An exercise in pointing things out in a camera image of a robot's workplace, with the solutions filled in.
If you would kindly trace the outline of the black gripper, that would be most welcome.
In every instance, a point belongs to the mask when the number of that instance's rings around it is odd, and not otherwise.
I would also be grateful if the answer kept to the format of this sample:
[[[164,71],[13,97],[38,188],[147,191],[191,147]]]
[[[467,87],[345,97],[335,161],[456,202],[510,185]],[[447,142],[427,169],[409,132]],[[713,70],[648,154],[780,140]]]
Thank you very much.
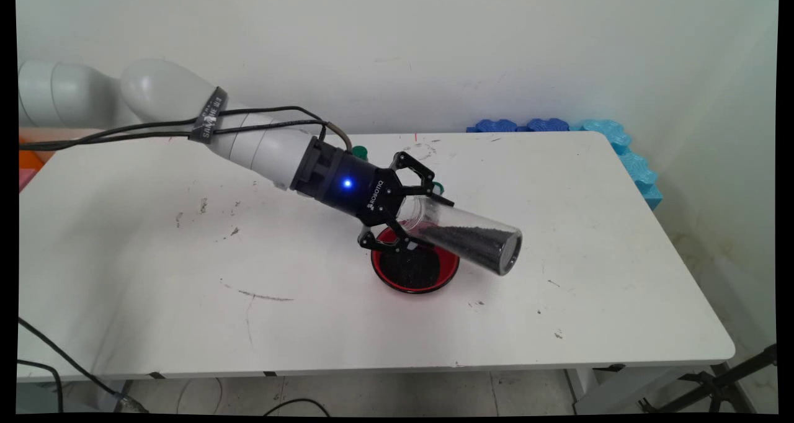
[[[396,175],[408,169],[419,177],[419,185],[403,185]],[[391,165],[378,167],[352,153],[316,137],[310,138],[298,164],[290,189],[330,208],[354,216],[363,226],[357,237],[360,247],[385,253],[405,253],[434,243],[413,236],[397,222],[406,196],[426,196],[454,207],[454,202],[434,192],[435,174],[405,151],[397,152]],[[386,225],[394,242],[383,242],[372,227]]]

